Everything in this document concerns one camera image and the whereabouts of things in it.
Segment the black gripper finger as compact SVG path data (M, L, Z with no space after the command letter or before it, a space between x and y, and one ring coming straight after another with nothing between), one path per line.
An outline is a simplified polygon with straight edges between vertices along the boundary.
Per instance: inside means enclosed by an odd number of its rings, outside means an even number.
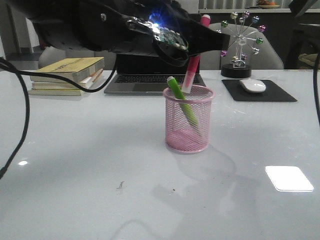
M229 47L230 36L219 33L196 21L186 25L188 56L196 56L209 51L224 51Z

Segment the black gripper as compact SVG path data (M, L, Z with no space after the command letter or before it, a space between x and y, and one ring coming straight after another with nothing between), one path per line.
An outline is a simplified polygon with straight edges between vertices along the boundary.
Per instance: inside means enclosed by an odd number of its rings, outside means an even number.
M159 57L182 66L200 24L175 0L9 0L47 45Z

